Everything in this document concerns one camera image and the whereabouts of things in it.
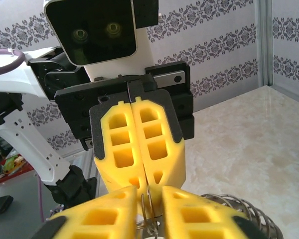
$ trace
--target red object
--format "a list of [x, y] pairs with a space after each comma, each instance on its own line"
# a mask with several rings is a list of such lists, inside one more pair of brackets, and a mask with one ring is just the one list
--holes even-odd
[[[5, 160], [3, 160], [1, 162], [1, 165], [4, 165], [4, 164], [5, 164]], [[19, 175], [21, 175], [23, 173], [27, 173], [27, 172], [32, 171], [32, 170], [33, 170], [32, 166], [28, 162], [26, 162], [18, 172], [14, 173], [11, 176], [6, 175], [3, 178], [1, 178], [0, 179], [0, 183], [3, 183], [3, 182], [5, 182], [5, 181], [7, 181], [7, 180], [9, 180], [11, 178], [15, 178], [15, 177], [17, 177], [17, 176], [19, 176]]]

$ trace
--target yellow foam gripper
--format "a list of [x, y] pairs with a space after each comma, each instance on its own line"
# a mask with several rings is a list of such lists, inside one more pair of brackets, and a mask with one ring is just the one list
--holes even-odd
[[138, 213], [141, 194], [149, 213], [149, 185], [155, 215], [162, 214], [161, 188], [180, 188], [185, 181], [185, 144], [173, 141], [162, 106], [136, 97], [134, 103], [119, 102], [101, 118], [105, 158], [95, 164], [109, 192], [137, 187]]
[[53, 239], [134, 239], [137, 189], [129, 186], [54, 215], [66, 223]]
[[232, 219], [241, 212], [169, 186], [162, 198], [166, 239], [248, 239]]

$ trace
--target black screen face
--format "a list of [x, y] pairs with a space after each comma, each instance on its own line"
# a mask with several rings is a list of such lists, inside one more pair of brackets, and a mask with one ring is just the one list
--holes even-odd
[[131, 0], [61, 0], [46, 6], [69, 60], [79, 66], [136, 52]]

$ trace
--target beige tile floor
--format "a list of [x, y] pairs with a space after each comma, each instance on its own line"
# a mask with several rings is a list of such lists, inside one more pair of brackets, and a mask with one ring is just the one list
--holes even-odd
[[246, 199], [299, 239], [299, 103], [262, 87], [194, 115], [182, 188]]

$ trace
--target damask pattern wallpaper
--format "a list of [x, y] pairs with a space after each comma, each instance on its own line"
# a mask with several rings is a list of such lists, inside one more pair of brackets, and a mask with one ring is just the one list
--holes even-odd
[[[42, 12], [42, 0], [0, 0], [0, 48], [58, 45]], [[154, 61], [191, 66], [196, 111], [259, 86], [254, 0], [161, 0], [159, 12], [160, 23], [147, 28]], [[81, 149], [55, 103], [23, 98], [28, 116], [55, 150]]]
[[273, 4], [274, 84], [299, 96], [299, 0]]

